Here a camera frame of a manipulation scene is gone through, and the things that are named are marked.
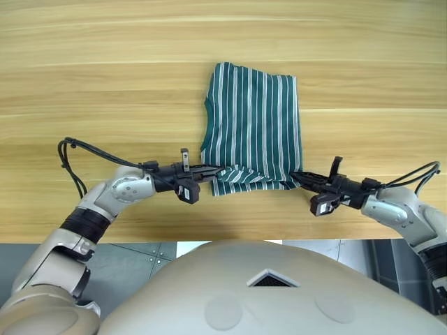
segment gray floor tile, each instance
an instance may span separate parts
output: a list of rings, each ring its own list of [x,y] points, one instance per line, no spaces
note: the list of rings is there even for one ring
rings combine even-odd
[[[105,318],[149,280],[154,265],[150,257],[112,244],[99,244],[87,263],[91,277],[82,299],[97,302],[101,318]]]
[[[374,272],[370,260],[367,242],[361,239],[343,239],[340,243],[338,261],[373,278]]]
[[[153,277],[153,275],[160,271],[161,268],[167,265],[169,262],[169,260],[164,260],[163,258],[156,258],[154,267],[152,268],[151,277]]]
[[[301,241],[283,241],[285,246],[297,246],[299,248],[315,251],[333,260],[338,259],[340,240],[339,239],[314,239]]]
[[[160,245],[158,257],[165,260],[174,260],[177,253],[177,242],[163,242]]]
[[[161,244],[147,242],[147,243],[119,243],[114,245],[138,251],[139,253],[145,253],[147,255],[157,256]]]
[[[38,244],[0,244],[0,306],[11,296],[19,271],[38,248]]]

